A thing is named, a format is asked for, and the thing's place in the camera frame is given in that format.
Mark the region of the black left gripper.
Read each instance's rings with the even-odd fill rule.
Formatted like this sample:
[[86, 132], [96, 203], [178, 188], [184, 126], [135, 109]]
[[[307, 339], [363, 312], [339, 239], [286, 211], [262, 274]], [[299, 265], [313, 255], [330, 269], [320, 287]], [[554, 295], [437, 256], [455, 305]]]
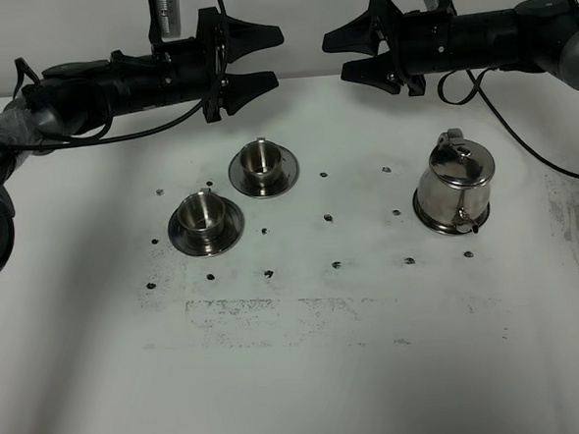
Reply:
[[[157, 12], [151, 14], [148, 36], [159, 69], [161, 104], [201, 99], [206, 121], [221, 121], [221, 89], [217, 83], [225, 61], [219, 50], [225, 43], [221, 14], [215, 7], [200, 9], [195, 36], [179, 41], [164, 40], [160, 19]], [[232, 17], [227, 17], [227, 25], [230, 51], [269, 49], [284, 42], [278, 26], [258, 25]], [[224, 109], [229, 116], [235, 115], [246, 104], [278, 86], [273, 72], [229, 74], [223, 89]]]

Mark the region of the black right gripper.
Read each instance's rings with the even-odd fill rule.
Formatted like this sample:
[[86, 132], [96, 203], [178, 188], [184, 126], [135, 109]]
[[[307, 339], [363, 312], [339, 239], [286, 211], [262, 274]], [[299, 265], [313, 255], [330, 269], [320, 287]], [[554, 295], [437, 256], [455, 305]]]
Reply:
[[341, 79], [399, 94], [422, 96], [427, 74], [447, 69], [447, 12], [402, 12], [393, 0], [370, 0], [367, 10], [348, 24], [327, 32], [327, 53], [372, 54], [343, 65]]

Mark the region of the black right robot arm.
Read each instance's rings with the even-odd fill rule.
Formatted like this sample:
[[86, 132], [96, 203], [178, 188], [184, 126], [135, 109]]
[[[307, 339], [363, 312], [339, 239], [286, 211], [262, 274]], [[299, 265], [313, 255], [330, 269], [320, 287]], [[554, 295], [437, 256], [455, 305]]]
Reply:
[[363, 15], [328, 32], [322, 47], [364, 54], [343, 65], [343, 80], [391, 94], [407, 88], [421, 96], [429, 74], [471, 69], [548, 73], [579, 91], [579, 0], [527, 0], [468, 15], [451, 0], [420, 12], [370, 0]]

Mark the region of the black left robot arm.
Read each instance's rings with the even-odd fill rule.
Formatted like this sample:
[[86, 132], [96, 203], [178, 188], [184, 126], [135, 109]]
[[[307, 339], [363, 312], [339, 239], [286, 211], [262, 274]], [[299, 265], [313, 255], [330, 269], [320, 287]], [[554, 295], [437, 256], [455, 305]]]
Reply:
[[235, 114], [277, 88], [274, 73], [227, 74], [232, 62], [285, 40], [279, 27], [233, 19], [211, 7], [198, 12], [192, 38], [168, 41], [164, 15], [150, 16], [151, 54], [54, 66], [37, 76], [17, 59], [13, 100], [0, 113], [0, 272], [15, 241], [15, 208], [5, 183], [30, 155], [100, 141], [118, 116], [200, 101], [209, 123]]

